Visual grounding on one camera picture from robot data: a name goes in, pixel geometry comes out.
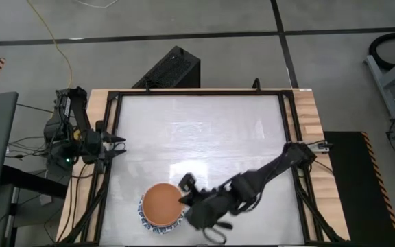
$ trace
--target gray floor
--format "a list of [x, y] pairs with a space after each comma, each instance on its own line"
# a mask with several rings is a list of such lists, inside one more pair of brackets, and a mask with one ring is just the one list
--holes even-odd
[[[70, 0], [32, 1], [56, 38], [276, 31], [271, 4], [265, 0], [118, 0], [108, 9], [92, 9]], [[106, 0], [89, 3], [104, 5]], [[278, 6], [285, 30], [395, 27], [395, 1], [390, 0], [278, 0]], [[287, 36], [287, 43], [299, 86], [313, 88], [324, 130], [369, 134], [395, 210], [395, 153], [385, 136], [388, 113], [362, 63], [368, 45], [380, 35]], [[38, 39], [49, 36], [27, 2], [0, 0], [0, 40]], [[174, 45], [201, 58], [202, 87], [250, 87], [255, 77], [265, 87], [290, 87], [278, 36], [85, 43], [61, 48], [74, 70], [73, 86], [90, 91], [131, 87]], [[395, 62], [395, 42], [379, 50]], [[67, 86], [67, 67], [53, 45], [3, 46], [0, 57], [7, 59], [0, 92], [18, 91], [19, 103], [49, 110], [53, 91]], [[11, 140], [41, 135], [48, 118], [49, 113], [18, 107]], [[8, 165], [27, 171], [45, 167], [39, 158], [8, 161]], [[33, 202], [31, 210], [43, 213], [32, 223], [45, 221], [57, 206], [42, 209]], [[56, 230], [58, 218], [50, 222], [51, 231]], [[21, 229], [17, 246], [50, 243], [41, 224]]]

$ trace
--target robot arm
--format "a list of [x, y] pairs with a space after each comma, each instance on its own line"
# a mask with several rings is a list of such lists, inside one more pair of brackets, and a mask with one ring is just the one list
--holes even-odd
[[[237, 174], [211, 191], [205, 189], [198, 191], [193, 175], [186, 174], [180, 181], [179, 187], [188, 194], [179, 199], [179, 202], [190, 206], [185, 217], [189, 224], [197, 230], [212, 228], [214, 225], [232, 229], [231, 224], [219, 222], [219, 219], [227, 212], [238, 215], [253, 210], [260, 202], [261, 193], [270, 180], [290, 167], [310, 165], [315, 159], [316, 155], [306, 144], [286, 143], [281, 155], [273, 161], [258, 170], [248, 170]], [[297, 188], [296, 193], [304, 200], [305, 204], [308, 204], [313, 216], [330, 240], [343, 242], [344, 240], [327, 224], [320, 212], [315, 207], [311, 207], [310, 199], [304, 189]]]
[[[79, 157], [86, 164], [95, 164], [96, 171], [102, 173], [104, 163], [125, 150], [107, 150], [103, 142], [125, 141], [104, 131], [103, 122], [95, 123], [95, 130], [89, 124], [86, 114], [87, 93], [84, 89], [62, 89], [56, 91], [54, 113], [45, 124], [44, 138], [48, 151], [47, 168], [55, 173], [67, 175]], [[77, 130], [70, 123], [70, 112], [77, 122]]]

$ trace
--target computer tower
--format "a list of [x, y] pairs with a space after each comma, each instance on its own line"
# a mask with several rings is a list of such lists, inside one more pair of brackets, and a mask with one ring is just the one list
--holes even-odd
[[132, 88], [200, 88], [200, 59], [175, 46]]

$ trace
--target wooden table frame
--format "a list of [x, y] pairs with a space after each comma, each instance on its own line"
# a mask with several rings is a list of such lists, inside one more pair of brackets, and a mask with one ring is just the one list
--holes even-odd
[[[324, 139], [322, 127], [319, 120], [318, 112], [310, 89], [152, 89], [147, 92], [145, 89], [94, 89], [88, 103], [87, 113], [91, 125], [98, 120], [104, 120], [107, 131], [115, 133], [119, 117], [121, 98], [123, 95], [277, 95], [281, 114], [283, 117], [283, 126], [288, 141], [306, 141], [313, 142]], [[330, 160], [327, 154], [317, 155], [319, 162], [331, 168]], [[86, 176], [93, 172], [93, 167], [80, 173], [83, 163], [78, 163], [73, 168], [73, 174], [77, 176]], [[322, 213], [326, 221], [335, 229], [335, 231], [348, 239], [348, 231], [342, 212], [339, 195], [337, 193], [335, 179], [322, 167], [313, 165], [310, 176], [305, 167], [301, 171], [305, 176], [303, 187], [310, 196], [314, 195], [316, 207]], [[72, 201], [75, 202], [75, 192], [77, 179], [72, 178]], [[92, 200], [95, 191], [98, 191], [104, 179], [104, 175], [98, 175], [94, 178], [86, 178], [79, 181], [77, 209], [70, 209], [70, 193], [67, 193], [62, 216], [58, 229], [56, 240], [63, 239], [71, 230], [71, 226], [78, 222], [86, 210], [89, 200]], [[100, 202], [100, 205], [94, 210], [88, 227], [79, 235], [77, 241], [88, 242], [87, 244], [98, 244], [101, 234], [101, 223], [103, 220], [103, 208], [106, 203], [106, 197]], [[322, 232], [313, 220], [310, 211], [302, 206], [302, 201], [298, 198], [300, 218], [304, 240], [322, 240]]]

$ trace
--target black metal frame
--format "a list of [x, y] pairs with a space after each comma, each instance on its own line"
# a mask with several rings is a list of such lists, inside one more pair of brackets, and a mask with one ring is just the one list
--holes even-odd
[[61, 183], [23, 172], [8, 165], [3, 165], [0, 184], [11, 184], [21, 189], [28, 189], [61, 199], [65, 199], [68, 189], [66, 185]]
[[[127, 96], [147, 96], [147, 95], [152, 95], [152, 96], [162, 96], [162, 95], [186, 95], [186, 96], [193, 96], [193, 95], [275, 95], [278, 97], [278, 102], [280, 104], [280, 113], [283, 121], [283, 128], [285, 131], [285, 137], [287, 141], [295, 141], [291, 140], [291, 133], [289, 129], [289, 123], [287, 121], [287, 114], [286, 114], [286, 108], [285, 108], [285, 98], [289, 100], [289, 106], [291, 109], [291, 115], [292, 119], [294, 120], [294, 126], [295, 126], [295, 134], [297, 137], [297, 141], [302, 140], [301, 136], [301, 131], [300, 131], [300, 124], [298, 121], [298, 116], [296, 112], [296, 106], [295, 106], [295, 101], [294, 101], [294, 94], [292, 90], [262, 90], [260, 87], [260, 82], [258, 80], [254, 81], [254, 86], [255, 90], [223, 90], [223, 91], [214, 91], [214, 90], [198, 90], [198, 91], [190, 91], [190, 90], [172, 90], [172, 91], [163, 91], [163, 90], [149, 90], [146, 89], [144, 90], [138, 90], [138, 91], [110, 91], [108, 94], [108, 99], [106, 103], [106, 109], [104, 113], [104, 128], [107, 128], [109, 119], [110, 119], [110, 114], [111, 114], [111, 108], [112, 108], [112, 102], [117, 101], [117, 106], [115, 108], [115, 115], [113, 119], [113, 124], [112, 124], [112, 134], [117, 133], [117, 128], [118, 128], [118, 123], [119, 123], [119, 116], [120, 116], [120, 109], [121, 109], [121, 104], [123, 101], [123, 97]], [[305, 183], [308, 191], [308, 195], [310, 199], [312, 200], [312, 203], [316, 206], [315, 204], [315, 197], [313, 195], [313, 187], [311, 183], [311, 178], [309, 175], [309, 172], [307, 171], [307, 167], [303, 167], [304, 170], [304, 175], [305, 175]], [[293, 167], [292, 168], [292, 174], [293, 174], [293, 179], [294, 179], [294, 185], [297, 187], [297, 182], [296, 180], [298, 179], [298, 170], [297, 168]], [[110, 177], [110, 169], [105, 173], [105, 178], [104, 181], [109, 181]], [[92, 202], [94, 196], [95, 196], [95, 189], [97, 187], [97, 182], [98, 182], [98, 176], [93, 177], [93, 181], [91, 183], [91, 188], [90, 188], [90, 195], [88, 198], [88, 204]], [[308, 243], [310, 242], [310, 235], [309, 235], [309, 229], [307, 225], [307, 219], [306, 219], [306, 212], [304, 210], [304, 205], [303, 201], [300, 196], [296, 196], [297, 198], [297, 204], [298, 204], [298, 211], [300, 214], [300, 223], [302, 227], [302, 234], [304, 237], [304, 242]], [[100, 242], [100, 235], [101, 235], [101, 228], [103, 225], [103, 219], [104, 219], [104, 211], [105, 211], [105, 206], [106, 206], [106, 196], [101, 200], [99, 203], [99, 214], [97, 218], [97, 224], [95, 227], [95, 236], [94, 236], [94, 242], [92, 243], [97, 243], [99, 244]], [[322, 241], [322, 231], [320, 229], [319, 224], [314, 220], [313, 221], [314, 226], [315, 226], [315, 233], [317, 236], [317, 239]], [[87, 240], [87, 235], [88, 235], [88, 229], [89, 229], [89, 222], [88, 224], [84, 227], [84, 230], [82, 231], [82, 238], [81, 242], [85, 242]]]

